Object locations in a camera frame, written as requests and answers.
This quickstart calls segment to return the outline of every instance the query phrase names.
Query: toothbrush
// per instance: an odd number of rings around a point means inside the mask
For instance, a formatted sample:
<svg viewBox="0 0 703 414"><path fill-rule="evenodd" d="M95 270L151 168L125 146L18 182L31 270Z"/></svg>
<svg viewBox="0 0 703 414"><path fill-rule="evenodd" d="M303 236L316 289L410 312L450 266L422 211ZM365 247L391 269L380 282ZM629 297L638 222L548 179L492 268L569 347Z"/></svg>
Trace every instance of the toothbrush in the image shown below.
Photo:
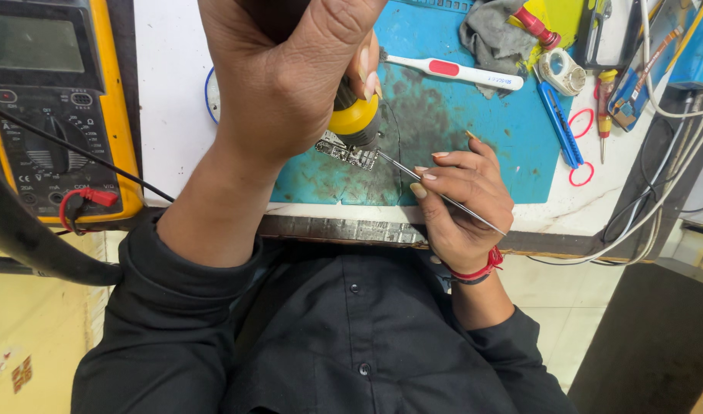
<svg viewBox="0 0 703 414"><path fill-rule="evenodd" d="M484 71L481 69L467 68L458 63L441 61L439 59L408 59L388 55L385 62L397 63L410 68L420 69L434 76L446 77L448 79L460 79L479 85L490 86L492 88L502 88L518 90L523 87L523 79L511 74L501 74L498 72Z"/></svg>

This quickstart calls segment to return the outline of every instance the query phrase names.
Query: circuit board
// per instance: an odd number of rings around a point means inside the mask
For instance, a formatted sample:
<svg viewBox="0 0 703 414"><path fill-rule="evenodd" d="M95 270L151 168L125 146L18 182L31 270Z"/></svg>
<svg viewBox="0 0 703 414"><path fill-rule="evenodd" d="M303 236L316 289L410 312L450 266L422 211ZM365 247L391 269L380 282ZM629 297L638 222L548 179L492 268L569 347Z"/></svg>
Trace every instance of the circuit board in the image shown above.
<svg viewBox="0 0 703 414"><path fill-rule="evenodd" d="M371 171L374 167L374 162L377 159L376 151L362 151L360 149L349 149L343 142L331 131L326 131L320 140L315 144L315 150L338 158L341 161L351 165L360 166L367 171Z"/></svg>

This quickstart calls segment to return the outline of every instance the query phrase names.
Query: white table surface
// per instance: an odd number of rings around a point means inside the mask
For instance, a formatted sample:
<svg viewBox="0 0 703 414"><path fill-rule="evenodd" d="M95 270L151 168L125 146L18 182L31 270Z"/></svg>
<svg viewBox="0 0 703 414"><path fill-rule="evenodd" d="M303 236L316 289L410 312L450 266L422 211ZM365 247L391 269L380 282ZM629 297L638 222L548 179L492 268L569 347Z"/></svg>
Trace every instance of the white table surface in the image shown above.
<svg viewBox="0 0 703 414"><path fill-rule="evenodd" d="M134 16L144 179L177 197L215 136L216 125L203 97L213 65L195 0L163 0L160 7L136 0ZM658 97L667 80L666 76L658 84ZM584 90L574 99L572 114L583 108L596 109L594 86L595 77L589 76ZM580 187L569 184L570 167L560 158L548 202L516 205L512 230L575 236L591 236L602 230L612 216L653 115L648 105L632 132L613 127L604 165L595 119L591 130L577 140L584 159L594 165L592 181ZM588 120L588 114L582 114L573 123L574 132L583 131ZM588 174L588 166L583 166L574 173L574 181L582 182ZM149 205L166 205L148 190L145 198ZM417 207L271 202L267 213L423 223Z"/></svg>

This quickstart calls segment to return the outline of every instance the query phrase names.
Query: tiled floor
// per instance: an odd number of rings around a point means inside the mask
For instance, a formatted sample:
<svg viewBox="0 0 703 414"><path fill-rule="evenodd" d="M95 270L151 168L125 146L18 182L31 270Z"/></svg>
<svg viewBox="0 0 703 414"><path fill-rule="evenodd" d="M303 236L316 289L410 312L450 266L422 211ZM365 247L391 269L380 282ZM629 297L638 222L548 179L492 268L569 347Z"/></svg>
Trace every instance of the tiled floor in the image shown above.
<svg viewBox="0 0 703 414"><path fill-rule="evenodd" d="M512 255L502 267L512 302L540 324L543 363L568 392L623 268L550 266Z"/></svg>

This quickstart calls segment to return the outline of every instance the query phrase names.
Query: yellow multimeter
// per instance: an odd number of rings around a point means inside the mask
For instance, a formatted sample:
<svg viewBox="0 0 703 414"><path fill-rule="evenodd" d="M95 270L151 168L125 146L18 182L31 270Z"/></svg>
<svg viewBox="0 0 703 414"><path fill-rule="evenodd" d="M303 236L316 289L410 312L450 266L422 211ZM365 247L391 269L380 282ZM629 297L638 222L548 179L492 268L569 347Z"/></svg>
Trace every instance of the yellow multimeter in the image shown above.
<svg viewBox="0 0 703 414"><path fill-rule="evenodd" d="M138 175L106 0L0 0L0 109ZM132 217L139 184L0 118L0 161L21 202L59 222L74 189L116 193L87 202L79 222Z"/></svg>

